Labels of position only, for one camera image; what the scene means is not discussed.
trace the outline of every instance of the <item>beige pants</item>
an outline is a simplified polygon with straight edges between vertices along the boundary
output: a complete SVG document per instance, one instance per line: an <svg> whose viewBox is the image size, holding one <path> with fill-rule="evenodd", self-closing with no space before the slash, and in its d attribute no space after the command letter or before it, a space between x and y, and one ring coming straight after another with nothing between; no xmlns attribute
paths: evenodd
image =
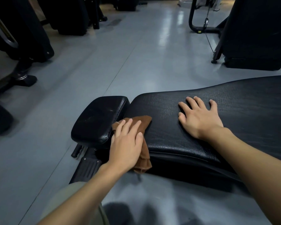
<svg viewBox="0 0 281 225"><path fill-rule="evenodd" d="M41 218L43 219L46 215L56 209L59 205L61 205L64 201L66 201L70 196L76 193L86 182L75 182L67 187L58 191L53 198L49 201L47 206L42 212ZM102 208L102 205L99 205L99 208L95 212L95 216L89 222L89 225L109 225L106 214Z"/></svg>

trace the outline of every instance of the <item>black leather bench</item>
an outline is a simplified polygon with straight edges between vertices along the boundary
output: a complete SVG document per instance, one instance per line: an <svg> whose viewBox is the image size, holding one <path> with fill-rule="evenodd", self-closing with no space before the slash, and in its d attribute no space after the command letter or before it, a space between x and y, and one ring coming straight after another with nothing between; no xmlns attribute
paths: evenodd
<svg viewBox="0 0 281 225"><path fill-rule="evenodd" d="M218 103L225 127L241 140L281 160L281 76L253 78L195 90L145 93L131 104L126 97L95 99L76 121L71 137L79 145L108 153L111 124L123 117L149 115L145 139L152 159L205 167L238 179L207 143L191 137L178 122L178 102L187 96Z"/></svg>

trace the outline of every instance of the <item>finger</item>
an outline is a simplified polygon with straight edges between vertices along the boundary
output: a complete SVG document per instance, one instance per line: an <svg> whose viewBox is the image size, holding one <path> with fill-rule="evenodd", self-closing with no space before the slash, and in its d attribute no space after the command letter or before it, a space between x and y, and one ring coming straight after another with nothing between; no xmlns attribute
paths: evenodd
<svg viewBox="0 0 281 225"><path fill-rule="evenodd" d="M179 112L178 119L182 125L186 124L186 117L185 117L184 113Z"/></svg>
<svg viewBox="0 0 281 225"><path fill-rule="evenodd" d="M205 104L204 104L204 102L203 102L202 99L200 99L198 96L195 96L195 97L194 97L194 100L195 100L195 101L197 102L197 104L199 105L199 108L207 110L207 108L206 108L206 106L205 106Z"/></svg>
<svg viewBox="0 0 281 225"><path fill-rule="evenodd" d="M186 101L189 102L189 104L191 105L191 108L192 108L193 110L199 109L199 106L198 106L197 102L196 102L193 98L187 97L187 98L186 98Z"/></svg>
<svg viewBox="0 0 281 225"><path fill-rule="evenodd" d="M186 116L188 116L188 114L191 113L190 107L188 105L186 105L184 102L180 102L178 104L183 109L183 111L186 114Z"/></svg>
<svg viewBox="0 0 281 225"><path fill-rule="evenodd" d="M217 113L217 103L214 100L209 100L210 110Z"/></svg>
<svg viewBox="0 0 281 225"><path fill-rule="evenodd" d="M129 135L131 135L135 138L135 135L138 132L138 128L140 125L141 125L141 120L139 120L139 121L137 121L137 123L135 123L135 125L129 131Z"/></svg>
<svg viewBox="0 0 281 225"><path fill-rule="evenodd" d="M110 145L112 145L114 143L114 135L112 135L112 137L111 137L111 144Z"/></svg>
<svg viewBox="0 0 281 225"><path fill-rule="evenodd" d="M121 123L118 125L118 127L116 128L116 134L115 137L120 136L121 132L122 132L122 127L123 125L126 123L125 120L122 120Z"/></svg>
<svg viewBox="0 0 281 225"><path fill-rule="evenodd" d="M122 132L121 132L122 136L125 136L128 134L131 124L132 124L132 119L129 119L129 121L122 128Z"/></svg>
<svg viewBox="0 0 281 225"><path fill-rule="evenodd" d="M139 154L141 153L142 145L143 145L143 134L139 132L135 138L135 148L139 152Z"/></svg>

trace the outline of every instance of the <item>weight bench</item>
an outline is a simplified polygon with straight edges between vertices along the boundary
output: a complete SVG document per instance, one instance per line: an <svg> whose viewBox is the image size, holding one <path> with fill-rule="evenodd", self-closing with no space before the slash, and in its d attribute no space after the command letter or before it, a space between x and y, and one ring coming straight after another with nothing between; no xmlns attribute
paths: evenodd
<svg viewBox="0 0 281 225"><path fill-rule="evenodd" d="M88 147L71 182L88 181L108 160L114 122L141 115L152 117L144 135L151 161L189 165L190 169L208 168L239 180L232 167L210 145L191 137L180 125L178 102L185 101L187 96L200 97L207 107L209 99L215 100L225 127L251 146L281 160L281 76L270 76L195 90L145 93L131 104L124 96L95 99L71 132L72 139L78 143L73 157L82 146Z"/></svg>

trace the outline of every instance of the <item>brown cloth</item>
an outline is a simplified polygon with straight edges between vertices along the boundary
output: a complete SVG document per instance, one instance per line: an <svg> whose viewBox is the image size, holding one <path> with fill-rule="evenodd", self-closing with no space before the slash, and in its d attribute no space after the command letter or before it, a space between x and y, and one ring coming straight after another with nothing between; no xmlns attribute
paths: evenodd
<svg viewBox="0 0 281 225"><path fill-rule="evenodd" d="M124 118L126 123L129 121L130 118ZM141 132L143 135L145 133L146 128L150 124L152 118L150 116L138 116L138 117L133 117L132 118L132 124L129 128L129 131L131 128L137 123L137 121L141 120L141 125L138 128L138 132ZM117 121L112 124L112 130L114 133L116 132L116 128L120 124L121 121ZM136 173L145 173L147 170L149 170L152 167L151 162L150 162L150 155L149 155L149 149L146 144L145 138L143 137L143 145L141 147L141 154L140 157L138 158L138 161L136 162L135 166L132 168Z"/></svg>

